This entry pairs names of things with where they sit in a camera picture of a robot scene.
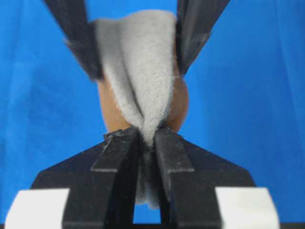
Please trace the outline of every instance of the blue background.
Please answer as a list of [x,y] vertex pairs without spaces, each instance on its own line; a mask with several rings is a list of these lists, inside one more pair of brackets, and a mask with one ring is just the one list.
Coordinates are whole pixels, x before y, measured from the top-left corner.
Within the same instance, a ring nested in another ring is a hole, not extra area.
[[[90,0],[90,19],[175,0]],[[0,1],[0,222],[37,173],[103,140],[97,87],[40,0]],[[305,221],[305,1],[232,0],[185,80],[187,140],[248,169]],[[137,207],[136,222],[158,212]]]

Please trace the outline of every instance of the white block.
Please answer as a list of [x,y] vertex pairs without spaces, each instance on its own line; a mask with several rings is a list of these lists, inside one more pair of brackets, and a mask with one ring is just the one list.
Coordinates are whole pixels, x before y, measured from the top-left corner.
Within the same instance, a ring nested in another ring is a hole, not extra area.
[[222,229],[280,229],[279,217],[264,187],[216,187]]
[[68,188],[21,190],[6,216],[5,229],[61,229]]

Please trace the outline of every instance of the black metal clamp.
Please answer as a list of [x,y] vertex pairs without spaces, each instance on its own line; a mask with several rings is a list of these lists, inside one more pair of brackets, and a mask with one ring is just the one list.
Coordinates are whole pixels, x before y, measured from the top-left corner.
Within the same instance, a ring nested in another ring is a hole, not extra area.
[[255,187],[245,169],[162,128],[154,145],[161,224],[133,224],[140,145],[136,128],[110,133],[104,142],[41,171],[31,189],[70,189],[63,229],[221,229],[215,187]]

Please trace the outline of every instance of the gray felt cloth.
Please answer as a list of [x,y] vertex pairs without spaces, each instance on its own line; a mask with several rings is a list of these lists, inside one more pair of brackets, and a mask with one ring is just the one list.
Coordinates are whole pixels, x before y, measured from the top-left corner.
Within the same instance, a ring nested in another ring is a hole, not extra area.
[[147,144],[140,161],[137,203],[156,207],[153,137],[170,111],[175,16],[145,10],[121,20],[98,19],[93,23],[100,61],[117,106]]

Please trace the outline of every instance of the felt fabric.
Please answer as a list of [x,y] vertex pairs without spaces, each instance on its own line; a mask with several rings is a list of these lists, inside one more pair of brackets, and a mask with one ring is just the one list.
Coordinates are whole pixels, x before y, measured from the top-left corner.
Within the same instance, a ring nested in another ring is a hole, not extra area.
[[117,105],[152,146],[172,100],[175,16],[144,10],[119,21],[94,23],[103,71]]

